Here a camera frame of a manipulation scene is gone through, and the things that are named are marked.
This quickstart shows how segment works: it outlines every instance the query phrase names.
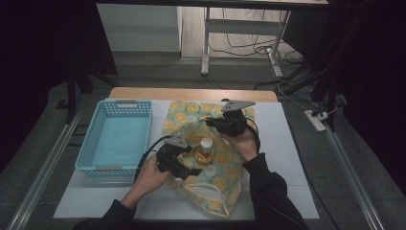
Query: white power strip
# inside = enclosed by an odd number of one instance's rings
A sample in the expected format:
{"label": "white power strip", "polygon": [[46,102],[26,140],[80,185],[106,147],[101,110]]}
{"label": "white power strip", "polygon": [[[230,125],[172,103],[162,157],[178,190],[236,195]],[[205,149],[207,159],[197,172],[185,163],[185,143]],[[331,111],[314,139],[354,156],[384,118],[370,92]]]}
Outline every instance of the white power strip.
{"label": "white power strip", "polygon": [[318,132],[322,132],[326,130],[326,127],[320,122],[319,118],[317,116],[312,116],[311,114],[313,111],[307,110],[304,112],[304,115],[307,117],[307,119],[310,121],[310,123],[316,128]]}
{"label": "white power strip", "polygon": [[326,112],[322,112],[322,113],[317,114],[317,119],[319,119],[319,121],[323,121],[323,120],[325,120],[327,118],[328,118],[328,115],[327,115]]}

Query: plastic bag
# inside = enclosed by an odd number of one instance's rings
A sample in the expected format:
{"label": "plastic bag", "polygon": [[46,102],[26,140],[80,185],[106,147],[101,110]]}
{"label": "plastic bag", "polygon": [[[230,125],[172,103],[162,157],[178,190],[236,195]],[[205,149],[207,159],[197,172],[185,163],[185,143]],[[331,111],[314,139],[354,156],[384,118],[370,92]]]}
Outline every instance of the plastic bag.
{"label": "plastic bag", "polygon": [[[164,135],[183,135],[186,144],[193,147],[190,153],[180,154],[178,159],[191,169],[202,169],[199,176],[186,180],[171,177],[170,186],[192,200],[205,211],[227,218],[233,211],[241,191],[240,178],[244,169],[240,156],[233,151],[214,127],[208,127],[204,118],[222,115],[223,105],[212,103],[172,102],[164,124]],[[254,119],[254,108],[243,109],[247,118]],[[214,159],[199,163],[194,152],[201,139],[213,140]]]}

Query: white tabletop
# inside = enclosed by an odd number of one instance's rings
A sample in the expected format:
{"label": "white tabletop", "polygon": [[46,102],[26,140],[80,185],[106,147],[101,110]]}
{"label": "white tabletop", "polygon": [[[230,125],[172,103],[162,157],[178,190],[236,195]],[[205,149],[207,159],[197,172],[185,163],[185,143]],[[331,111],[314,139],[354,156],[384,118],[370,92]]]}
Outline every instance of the white tabletop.
{"label": "white tabletop", "polygon": [[[169,104],[170,101],[152,101],[153,118],[149,145],[162,136]],[[280,103],[257,103],[254,108],[261,140],[260,151],[266,153],[270,171],[279,173],[286,180],[288,196],[303,218],[317,219],[319,216],[282,105]],[[121,200],[124,197],[132,185],[132,179],[132,177],[123,177],[112,181],[108,178],[89,177],[83,172],[74,171],[54,218],[101,218],[113,199]],[[168,183],[141,200],[135,218],[148,220],[254,219],[248,173],[242,177],[241,181],[241,194],[235,210],[228,218],[206,213],[191,200],[186,200],[176,193]]]}

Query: small bottle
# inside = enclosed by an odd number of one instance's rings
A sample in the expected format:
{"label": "small bottle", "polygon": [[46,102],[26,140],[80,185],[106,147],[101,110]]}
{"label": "small bottle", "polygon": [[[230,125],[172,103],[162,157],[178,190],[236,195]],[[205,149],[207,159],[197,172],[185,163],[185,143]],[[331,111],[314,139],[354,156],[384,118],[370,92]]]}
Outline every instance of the small bottle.
{"label": "small bottle", "polygon": [[200,141],[200,146],[196,147],[194,158],[197,162],[206,164],[210,163],[214,158],[213,140],[205,137]]}

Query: table leg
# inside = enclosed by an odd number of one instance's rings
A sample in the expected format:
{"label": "table leg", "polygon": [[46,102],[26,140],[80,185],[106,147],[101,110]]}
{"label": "table leg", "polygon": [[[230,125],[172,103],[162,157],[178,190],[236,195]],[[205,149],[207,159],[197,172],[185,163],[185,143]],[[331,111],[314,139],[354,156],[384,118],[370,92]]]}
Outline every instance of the table leg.
{"label": "table leg", "polygon": [[204,22],[204,45],[202,56],[201,75],[209,75],[209,27],[210,27],[210,8],[206,8],[206,18]]}
{"label": "table leg", "polygon": [[283,17],[281,20],[281,24],[278,28],[278,31],[276,33],[274,46],[272,47],[272,49],[267,50],[269,59],[271,60],[272,69],[274,71],[275,77],[277,77],[277,78],[283,76],[281,67],[280,67],[278,59],[277,59],[277,52],[278,52],[279,44],[281,43],[282,35],[284,32],[284,28],[286,26],[287,18],[289,17],[290,11],[282,11],[282,14],[283,14]]}

